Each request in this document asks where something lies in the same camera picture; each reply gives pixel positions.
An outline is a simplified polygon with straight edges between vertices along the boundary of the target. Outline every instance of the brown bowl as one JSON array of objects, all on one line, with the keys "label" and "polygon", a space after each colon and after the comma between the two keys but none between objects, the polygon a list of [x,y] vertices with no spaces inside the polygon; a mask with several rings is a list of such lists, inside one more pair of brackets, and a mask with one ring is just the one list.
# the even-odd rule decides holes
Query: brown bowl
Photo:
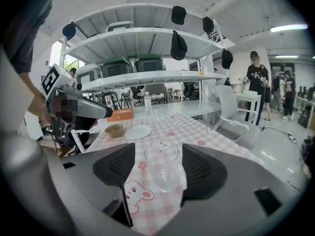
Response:
[{"label": "brown bowl", "polygon": [[122,124],[114,124],[105,129],[105,133],[111,138],[118,138],[122,136],[124,132],[124,126]]}]

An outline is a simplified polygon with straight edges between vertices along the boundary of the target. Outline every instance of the fluorescent light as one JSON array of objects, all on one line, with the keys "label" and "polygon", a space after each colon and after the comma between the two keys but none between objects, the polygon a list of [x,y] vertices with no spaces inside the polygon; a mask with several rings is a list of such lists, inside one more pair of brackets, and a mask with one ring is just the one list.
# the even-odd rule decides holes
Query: fluorescent light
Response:
[{"label": "fluorescent light", "polygon": [[308,28],[308,25],[306,25],[306,24],[298,24],[298,25],[272,27],[270,29],[270,31],[271,32],[277,32],[277,31],[283,31],[283,30],[304,30],[307,28]]},{"label": "fluorescent light", "polygon": [[298,58],[298,55],[282,55],[282,56],[276,56],[277,59],[296,59]]}]

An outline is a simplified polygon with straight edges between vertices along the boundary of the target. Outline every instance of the clear plastic bottle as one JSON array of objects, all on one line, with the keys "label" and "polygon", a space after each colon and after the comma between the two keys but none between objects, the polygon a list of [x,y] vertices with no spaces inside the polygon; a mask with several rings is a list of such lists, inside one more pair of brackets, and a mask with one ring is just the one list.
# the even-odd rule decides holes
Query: clear plastic bottle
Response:
[{"label": "clear plastic bottle", "polygon": [[146,111],[146,115],[150,116],[152,115],[152,106],[151,106],[151,97],[149,96],[149,92],[146,92],[146,95],[144,98],[144,107]]}]

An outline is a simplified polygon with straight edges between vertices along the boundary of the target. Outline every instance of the tablecloth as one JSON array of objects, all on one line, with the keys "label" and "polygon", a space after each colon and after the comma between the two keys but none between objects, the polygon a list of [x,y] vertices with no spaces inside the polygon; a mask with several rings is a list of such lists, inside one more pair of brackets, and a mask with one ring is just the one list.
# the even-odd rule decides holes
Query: tablecloth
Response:
[{"label": "tablecloth", "polygon": [[135,164],[125,183],[128,208],[133,221],[133,230],[153,235],[171,220],[180,210],[182,192],[186,189],[184,169],[179,172],[177,185],[171,192],[161,192],[148,173],[148,163],[144,157],[145,148],[155,143],[165,143],[171,140],[180,151],[179,161],[182,161],[182,144],[193,144],[220,150],[255,161],[266,167],[264,162],[251,154],[246,148],[238,146],[233,141],[215,130],[182,114],[143,118],[123,122],[124,131],[134,125],[146,124],[151,127],[150,135],[140,140],[129,140],[125,136],[113,139],[100,132],[99,136],[86,152],[110,148],[123,143],[135,143]]}]

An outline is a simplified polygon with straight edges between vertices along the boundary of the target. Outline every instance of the plate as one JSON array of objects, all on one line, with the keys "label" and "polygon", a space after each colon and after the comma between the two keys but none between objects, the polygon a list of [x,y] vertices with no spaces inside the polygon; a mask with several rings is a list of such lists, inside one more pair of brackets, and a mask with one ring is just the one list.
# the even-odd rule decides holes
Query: plate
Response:
[{"label": "plate", "polygon": [[131,140],[138,140],[148,136],[151,133],[151,127],[148,125],[134,126],[126,131],[126,138]]}]

